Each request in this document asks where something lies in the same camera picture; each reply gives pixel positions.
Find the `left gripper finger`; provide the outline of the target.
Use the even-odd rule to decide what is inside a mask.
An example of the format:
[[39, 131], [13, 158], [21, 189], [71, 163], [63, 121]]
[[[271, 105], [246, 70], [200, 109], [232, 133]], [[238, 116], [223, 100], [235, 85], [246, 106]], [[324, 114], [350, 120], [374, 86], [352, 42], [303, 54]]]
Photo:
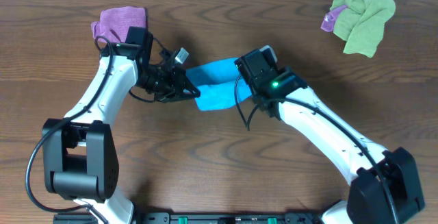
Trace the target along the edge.
[[200, 96], [200, 90], [188, 79], [184, 69], [177, 70], [177, 85], [181, 96]]
[[195, 91], [189, 91], [189, 90], [182, 90], [181, 92], [173, 91], [169, 92], [167, 94], [155, 94], [154, 101], [160, 102], [160, 103], [170, 103], [170, 102], [177, 102], [177, 101], [185, 101], [190, 99], [195, 99], [200, 97], [201, 92], [198, 90]]

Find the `blue microfiber cloth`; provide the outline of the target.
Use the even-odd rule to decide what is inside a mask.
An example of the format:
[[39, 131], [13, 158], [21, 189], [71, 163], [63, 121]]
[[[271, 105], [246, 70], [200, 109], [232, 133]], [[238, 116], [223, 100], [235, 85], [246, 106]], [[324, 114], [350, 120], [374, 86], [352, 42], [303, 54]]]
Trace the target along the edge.
[[240, 72], [237, 58], [218, 60], [186, 70], [188, 79], [200, 90], [195, 98], [200, 111], [224, 110], [235, 106], [234, 86]]

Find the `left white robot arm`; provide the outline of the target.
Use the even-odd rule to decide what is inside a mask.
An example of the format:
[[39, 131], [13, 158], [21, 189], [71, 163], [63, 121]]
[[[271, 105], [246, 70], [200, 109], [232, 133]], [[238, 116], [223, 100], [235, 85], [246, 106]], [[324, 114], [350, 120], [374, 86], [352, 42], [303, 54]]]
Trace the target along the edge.
[[118, 184], [119, 163], [112, 126], [127, 95], [138, 87], [153, 102], [195, 99], [195, 87], [182, 67], [184, 48], [162, 49], [159, 64], [149, 62], [155, 39], [143, 27], [130, 27], [123, 42], [99, 49], [99, 69], [78, 103], [62, 119], [47, 119], [37, 148], [43, 152], [44, 184], [49, 193], [76, 206], [54, 209], [56, 223], [158, 223], [126, 198]]

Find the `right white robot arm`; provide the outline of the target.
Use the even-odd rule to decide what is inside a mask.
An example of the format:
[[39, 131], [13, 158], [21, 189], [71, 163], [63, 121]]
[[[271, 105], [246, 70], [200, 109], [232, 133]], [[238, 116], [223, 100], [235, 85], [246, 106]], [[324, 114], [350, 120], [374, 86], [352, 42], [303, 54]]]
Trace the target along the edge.
[[349, 185], [348, 199], [317, 215], [315, 223], [405, 223], [424, 209], [417, 165], [406, 149], [389, 151], [347, 124], [290, 67], [278, 67], [269, 46], [234, 63], [254, 109], [299, 131]]

